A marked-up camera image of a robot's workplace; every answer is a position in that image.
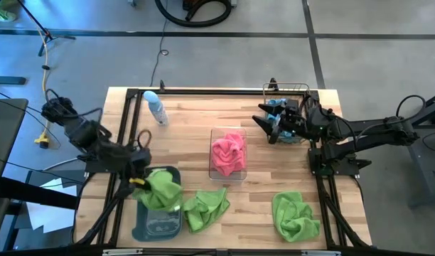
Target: black hose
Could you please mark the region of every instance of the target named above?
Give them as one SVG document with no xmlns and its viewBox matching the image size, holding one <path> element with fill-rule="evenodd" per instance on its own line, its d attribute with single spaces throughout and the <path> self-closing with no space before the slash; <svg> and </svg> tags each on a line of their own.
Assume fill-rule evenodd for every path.
<svg viewBox="0 0 435 256">
<path fill-rule="evenodd" d="M 218 1 L 225 5 L 225 11 L 221 16 L 214 19 L 210 19 L 209 21 L 190 21 L 194 17 L 196 11 L 200 7 L 202 7 L 203 4 L 207 4 L 212 1 Z M 197 3 L 194 4 L 192 9 L 188 12 L 188 15 L 186 16 L 186 20 L 183 21 L 180 20 L 179 18 L 175 18 L 172 15 L 170 15 L 170 13 L 167 12 L 167 10 L 163 7 L 161 0 L 154 0 L 154 2 L 156 3 L 156 6 L 158 7 L 161 14 L 164 17 L 166 17 L 169 21 L 175 23 L 176 25 L 187 27 L 187 28 L 205 28 L 208 26 L 216 25 L 218 23 L 223 22 L 230 15 L 230 12 L 232 11 L 232 4 L 230 3 L 229 0 L 199 0 Z"/>
</svg>

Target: clear plastic container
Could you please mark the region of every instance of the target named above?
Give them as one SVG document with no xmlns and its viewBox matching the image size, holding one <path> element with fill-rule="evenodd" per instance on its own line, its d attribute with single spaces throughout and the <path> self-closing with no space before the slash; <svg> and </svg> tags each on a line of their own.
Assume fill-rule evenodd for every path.
<svg viewBox="0 0 435 256">
<path fill-rule="evenodd" d="M 211 129 L 209 174 L 217 181 L 243 181 L 246 178 L 246 130 L 241 127 Z"/>
</svg>

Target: green towel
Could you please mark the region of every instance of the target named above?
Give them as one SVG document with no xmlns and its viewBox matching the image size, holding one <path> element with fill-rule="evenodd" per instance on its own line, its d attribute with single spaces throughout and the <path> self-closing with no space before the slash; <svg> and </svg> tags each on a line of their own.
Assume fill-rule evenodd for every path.
<svg viewBox="0 0 435 256">
<path fill-rule="evenodd" d="M 149 210 L 172 212 L 179 210 L 183 199 L 183 189 L 173 182 L 172 174 L 165 169 L 154 169 L 146 178 L 150 191 L 137 188 L 132 197 L 141 201 Z"/>
<path fill-rule="evenodd" d="M 287 242 L 314 238 L 320 232 L 320 221 L 312 219 L 312 210 L 299 192 L 282 192 L 273 197 L 273 222 Z"/>
<path fill-rule="evenodd" d="M 226 188 L 218 191 L 197 191 L 194 198 L 184 203 L 183 210 L 191 233 L 206 229 L 224 214 L 230 206 L 226 195 Z"/>
</svg>

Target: blue bottle cap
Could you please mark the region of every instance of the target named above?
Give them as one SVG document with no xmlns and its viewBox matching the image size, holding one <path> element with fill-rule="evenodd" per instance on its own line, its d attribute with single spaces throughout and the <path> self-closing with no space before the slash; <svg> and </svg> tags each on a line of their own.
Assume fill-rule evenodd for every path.
<svg viewBox="0 0 435 256">
<path fill-rule="evenodd" d="M 152 92 L 152 91 L 146 91 L 144 92 L 144 98 L 147 102 L 150 103 L 157 103 L 159 102 L 159 97 L 156 93 Z"/>
</svg>

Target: white paper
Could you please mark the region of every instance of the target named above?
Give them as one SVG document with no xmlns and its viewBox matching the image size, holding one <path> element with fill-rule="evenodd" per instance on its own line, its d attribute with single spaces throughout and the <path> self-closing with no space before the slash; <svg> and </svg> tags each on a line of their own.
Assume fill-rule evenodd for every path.
<svg viewBox="0 0 435 256">
<path fill-rule="evenodd" d="M 70 186 L 63 188 L 62 193 L 69 194 L 71 196 L 77 195 L 77 186 Z M 44 233 L 49 233 L 55 230 L 60 230 L 63 228 L 68 228 L 74 225 L 74 214 L 75 211 L 72 209 L 59 208 L 47 206 L 50 213 L 55 216 L 53 220 L 48 221 L 44 224 Z"/>
<path fill-rule="evenodd" d="M 61 184 L 61 178 L 57 178 L 56 180 L 43 184 L 42 187 L 49 186 L 46 189 L 66 193 L 71 196 L 77 195 L 77 186 L 63 188 Z M 39 203 L 26 203 L 26 205 L 28 207 L 31 226 L 34 230 L 43 225 L 43 232 L 48 233 L 70 227 L 74 223 L 75 211 L 72 209 L 45 206 Z"/>
<path fill-rule="evenodd" d="M 62 188 L 61 184 L 61 178 L 57 178 L 55 180 L 49 181 L 42 186 L 52 186 L 46 189 L 52 189 L 52 188 Z M 39 228 L 45 223 L 45 218 L 51 218 L 51 216 L 45 215 L 44 210 L 45 206 L 39 204 L 39 203 L 26 203 L 26 206 L 28 208 L 28 215 L 30 217 L 31 226 L 33 227 L 33 230 Z"/>
</svg>

